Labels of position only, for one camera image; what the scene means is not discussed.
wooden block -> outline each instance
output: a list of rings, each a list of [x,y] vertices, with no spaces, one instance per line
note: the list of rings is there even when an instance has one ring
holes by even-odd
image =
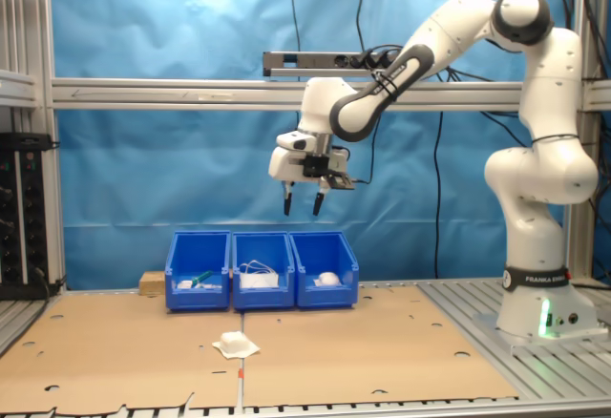
[[[163,272],[144,272],[140,278],[140,296],[162,296],[165,294],[165,275]]]

blue curtain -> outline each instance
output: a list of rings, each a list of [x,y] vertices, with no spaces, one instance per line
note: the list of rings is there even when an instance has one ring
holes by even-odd
[[[444,1],[363,0],[365,45],[403,44]],[[562,25],[560,0],[548,1]],[[358,0],[295,4],[303,51],[360,51]],[[53,0],[53,29],[57,76],[262,79],[264,51],[297,49],[290,0]],[[521,80],[524,59],[480,43],[454,66]],[[316,188],[296,187],[286,218],[267,165],[295,113],[58,112],[68,284],[135,286],[143,271],[163,268],[180,229],[340,229],[362,280],[431,278],[438,119],[386,112],[373,183],[330,194],[319,218],[311,215]],[[528,142],[516,119],[502,122]],[[514,145],[477,112],[446,114],[442,277],[501,274],[505,226],[483,169],[490,154]],[[349,147],[350,173],[367,178],[369,140]]]

white paper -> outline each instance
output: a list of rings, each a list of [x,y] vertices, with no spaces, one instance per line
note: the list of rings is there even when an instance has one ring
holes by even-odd
[[[179,282],[176,286],[177,289],[191,289],[191,286],[193,286],[193,283],[191,282],[191,280],[183,280],[182,282]]]

blue storage bin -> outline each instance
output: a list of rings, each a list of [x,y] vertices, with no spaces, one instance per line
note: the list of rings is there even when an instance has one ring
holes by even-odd
[[[242,263],[253,260],[273,268],[278,287],[240,287]],[[295,305],[295,265],[286,232],[233,234],[233,306],[238,310],[290,308]]]
[[[165,264],[165,305],[170,310],[207,310],[229,307],[229,238],[231,232],[176,232]],[[218,289],[178,289],[210,270],[206,284]]]
[[[339,308],[358,300],[359,265],[342,232],[290,234],[297,264],[297,305],[301,308]],[[337,286],[316,286],[323,272],[340,279]]]

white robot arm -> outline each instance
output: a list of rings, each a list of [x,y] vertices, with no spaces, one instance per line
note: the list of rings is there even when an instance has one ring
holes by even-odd
[[[329,189],[353,188],[347,174],[348,153],[332,147],[332,135],[345,141],[364,139],[398,95],[417,80],[444,70],[481,39],[526,54],[519,118],[533,139],[532,148],[494,153],[485,169],[508,235],[507,292],[498,326],[525,340],[550,334],[591,336],[603,329],[593,305],[569,283],[562,230],[547,204],[588,200],[596,189],[598,171],[577,135],[579,37],[554,28],[545,0],[449,0],[362,91],[341,78],[310,79],[298,130],[278,136],[269,174],[284,184],[286,214],[291,185],[317,182],[314,214],[318,214]]]

